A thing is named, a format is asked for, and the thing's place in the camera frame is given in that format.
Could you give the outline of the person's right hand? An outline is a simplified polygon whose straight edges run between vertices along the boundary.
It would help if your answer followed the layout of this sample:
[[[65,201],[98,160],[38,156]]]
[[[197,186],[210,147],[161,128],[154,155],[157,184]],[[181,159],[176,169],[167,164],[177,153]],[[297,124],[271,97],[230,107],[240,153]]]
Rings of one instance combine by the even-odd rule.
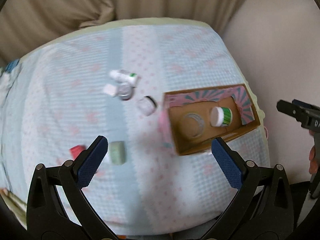
[[[319,167],[319,164],[317,163],[317,160],[316,160],[315,146],[313,146],[310,150],[309,160],[310,160],[309,173],[311,175],[314,175],[317,173],[318,167]]]

